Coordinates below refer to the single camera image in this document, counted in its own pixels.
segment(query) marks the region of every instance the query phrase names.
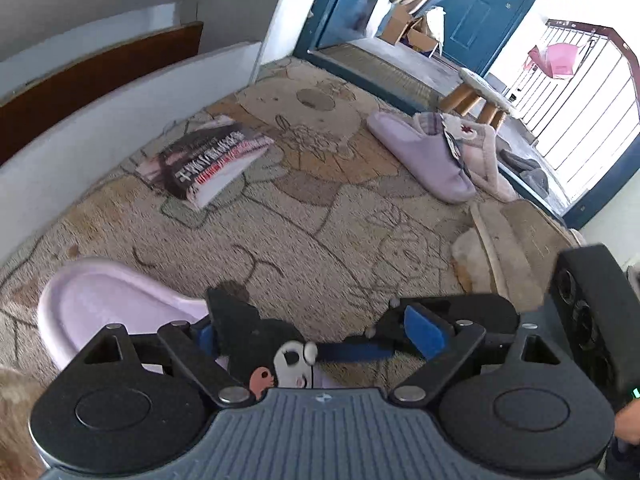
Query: brown fur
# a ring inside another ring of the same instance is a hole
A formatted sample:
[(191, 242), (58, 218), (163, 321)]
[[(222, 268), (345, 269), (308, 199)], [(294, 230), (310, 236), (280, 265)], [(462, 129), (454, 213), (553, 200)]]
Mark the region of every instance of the brown fur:
[(29, 415), (43, 387), (0, 367), (0, 480), (35, 480), (44, 472), (29, 434)]

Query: railing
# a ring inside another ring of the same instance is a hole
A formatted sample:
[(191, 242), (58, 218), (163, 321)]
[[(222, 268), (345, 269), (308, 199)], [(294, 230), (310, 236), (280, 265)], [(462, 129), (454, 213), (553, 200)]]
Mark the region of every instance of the railing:
[(610, 27), (548, 20), (538, 45), (580, 47), (571, 79), (523, 69), (505, 95), (572, 202), (587, 192), (640, 132), (640, 65)]

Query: cardboard box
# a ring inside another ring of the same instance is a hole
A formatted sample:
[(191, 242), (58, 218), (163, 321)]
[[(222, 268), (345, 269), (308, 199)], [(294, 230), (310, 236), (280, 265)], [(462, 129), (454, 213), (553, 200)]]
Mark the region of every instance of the cardboard box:
[(395, 45), (404, 36), (412, 19), (405, 6), (397, 5), (389, 22), (386, 24), (385, 30), (380, 34), (380, 39)]
[(438, 42), (436, 40), (430, 38), (426, 34), (418, 32), (414, 28), (409, 29), (406, 38), (411, 46), (414, 46), (423, 52), (431, 52), (438, 46)]

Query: stool leg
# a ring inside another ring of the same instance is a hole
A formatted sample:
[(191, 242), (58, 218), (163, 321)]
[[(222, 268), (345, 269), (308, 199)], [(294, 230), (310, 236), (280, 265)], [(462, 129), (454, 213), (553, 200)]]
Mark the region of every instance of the stool leg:
[(490, 102), (486, 102), (476, 122), (479, 124), (489, 124), (494, 118), (495, 113), (498, 111), (498, 107)]
[(494, 127), (494, 130), (497, 132), (500, 129), (500, 126), (504, 123), (504, 120), (507, 118), (507, 112), (503, 110), (498, 110), (494, 115), (494, 118), (491, 120), (491, 126)]
[(471, 110), (471, 108), (476, 106), (480, 99), (482, 98), (479, 95), (475, 95), (474, 93), (463, 100), (458, 106), (454, 108), (454, 110), (457, 111), (461, 117), (464, 117), (469, 113), (469, 110)]
[(453, 110), (456, 106), (458, 106), (464, 99), (469, 97), (473, 93), (473, 89), (466, 83), (462, 83), (458, 86), (453, 92), (451, 92), (448, 96), (444, 97), (438, 108), (442, 110), (444, 113), (448, 113)]

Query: metal screw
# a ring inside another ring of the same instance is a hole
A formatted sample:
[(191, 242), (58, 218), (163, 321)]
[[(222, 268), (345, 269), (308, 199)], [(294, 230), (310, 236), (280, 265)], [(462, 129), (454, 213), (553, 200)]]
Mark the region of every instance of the metal screw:
[(239, 404), (249, 398), (249, 391), (242, 386), (227, 386), (219, 391), (218, 397), (227, 404)]
[(394, 395), (401, 402), (418, 402), (427, 396), (420, 386), (398, 386)]

